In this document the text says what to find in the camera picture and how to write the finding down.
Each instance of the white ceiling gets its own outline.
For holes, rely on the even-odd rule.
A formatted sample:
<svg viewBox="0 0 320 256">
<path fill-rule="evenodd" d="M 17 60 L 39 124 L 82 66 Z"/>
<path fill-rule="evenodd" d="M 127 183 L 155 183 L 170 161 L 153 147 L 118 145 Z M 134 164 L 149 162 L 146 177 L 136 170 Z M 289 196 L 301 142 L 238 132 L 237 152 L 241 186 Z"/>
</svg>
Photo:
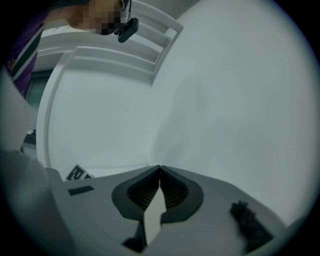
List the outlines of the white ceiling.
<svg viewBox="0 0 320 256">
<path fill-rule="evenodd" d="M 143 3 L 158 8 L 159 10 L 178 19 L 190 7 L 200 0 L 139 0 Z"/>
</svg>

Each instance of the purple shirt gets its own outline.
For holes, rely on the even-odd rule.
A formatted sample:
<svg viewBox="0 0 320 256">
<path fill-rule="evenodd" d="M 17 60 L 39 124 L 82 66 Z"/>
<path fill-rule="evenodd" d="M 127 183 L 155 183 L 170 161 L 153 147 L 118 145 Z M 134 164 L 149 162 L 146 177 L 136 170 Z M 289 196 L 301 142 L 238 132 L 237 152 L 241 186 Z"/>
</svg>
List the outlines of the purple shirt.
<svg viewBox="0 0 320 256">
<path fill-rule="evenodd" d="M 47 16 L 48 16 L 48 12 L 44 12 L 44 11 L 35 15 L 31 20 L 29 20 L 29 22 L 26 24 L 24 29 L 20 32 L 20 34 L 16 38 L 11 48 L 10 55 L 6 59 L 6 68 L 10 75 L 12 73 L 14 64 L 20 52 L 23 50 L 23 48 L 26 46 L 29 40 L 36 34 L 38 29 L 44 23 Z M 22 95 L 24 94 L 25 89 L 30 81 L 30 76 L 31 76 L 32 70 L 35 67 L 36 60 L 37 60 L 37 54 L 33 57 L 32 61 L 25 68 L 25 70 L 22 72 L 19 78 L 14 81 L 15 87 L 18 89 L 18 91 Z"/>
</svg>

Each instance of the black rubber part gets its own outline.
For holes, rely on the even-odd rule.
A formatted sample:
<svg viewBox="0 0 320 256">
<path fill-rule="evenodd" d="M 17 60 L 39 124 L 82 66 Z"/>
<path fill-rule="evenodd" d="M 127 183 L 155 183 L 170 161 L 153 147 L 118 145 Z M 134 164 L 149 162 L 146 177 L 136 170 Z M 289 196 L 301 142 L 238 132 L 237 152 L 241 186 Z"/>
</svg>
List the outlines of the black rubber part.
<svg viewBox="0 0 320 256">
<path fill-rule="evenodd" d="M 137 227 L 136 232 L 134 234 L 134 237 L 127 239 L 122 245 L 138 253 L 141 253 L 144 250 L 144 248 L 148 246 L 143 221 L 140 221 L 139 226 Z"/>
<path fill-rule="evenodd" d="M 112 201 L 122 216 L 142 221 L 144 211 L 159 189 L 159 180 L 166 207 L 161 223 L 187 220 L 204 201 L 204 193 L 197 183 L 166 166 L 157 165 L 112 191 Z"/>
<path fill-rule="evenodd" d="M 160 187 L 166 207 L 166 212 L 161 215 L 161 223 L 187 220 L 204 201 L 202 188 L 166 166 L 161 166 L 160 169 Z"/>
<path fill-rule="evenodd" d="M 150 168 L 114 188 L 112 202 L 125 218 L 142 221 L 159 188 L 159 166 Z"/>
</svg>

